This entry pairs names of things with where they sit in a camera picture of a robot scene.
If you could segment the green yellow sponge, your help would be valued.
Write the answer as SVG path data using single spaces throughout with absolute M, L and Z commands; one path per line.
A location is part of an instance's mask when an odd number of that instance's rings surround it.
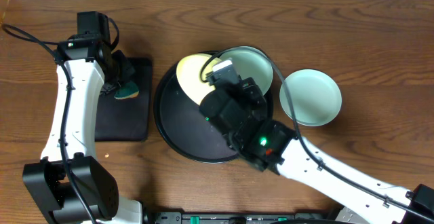
M 129 98 L 135 98 L 139 94 L 139 87 L 134 81 L 129 81 L 122 86 L 120 86 L 115 92 L 115 99 L 125 100 Z

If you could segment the yellow plate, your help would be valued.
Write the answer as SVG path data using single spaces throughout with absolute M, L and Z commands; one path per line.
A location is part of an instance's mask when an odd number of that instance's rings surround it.
M 211 92 L 215 86 L 203 83 L 199 73 L 205 62 L 211 57 L 209 54 L 193 54 L 182 58 L 176 66 L 176 77 L 184 93 L 197 105 Z

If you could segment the green plate with red smear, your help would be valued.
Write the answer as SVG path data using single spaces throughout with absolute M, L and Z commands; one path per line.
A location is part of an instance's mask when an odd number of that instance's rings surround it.
M 296 120 L 303 126 L 323 126 L 339 114 L 342 94 L 327 74 L 314 70 L 296 71 L 285 79 L 290 89 Z

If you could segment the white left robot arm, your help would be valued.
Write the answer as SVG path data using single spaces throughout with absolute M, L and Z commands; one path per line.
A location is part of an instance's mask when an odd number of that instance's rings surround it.
M 24 185 L 48 223 L 143 223 L 142 204 L 119 195 L 98 162 L 96 112 L 106 75 L 117 76 L 111 47 L 97 34 L 56 48 L 58 93 L 39 162 L 24 166 Z

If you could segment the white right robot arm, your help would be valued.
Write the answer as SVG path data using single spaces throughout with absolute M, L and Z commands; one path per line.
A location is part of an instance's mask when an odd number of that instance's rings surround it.
M 253 79 L 217 79 L 206 86 L 213 90 L 203 97 L 201 114 L 255 169 L 308 185 L 369 223 L 433 222 L 433 208 L 415 202 L 416 193 L 342 163 L 267 117 L 267 100 Z

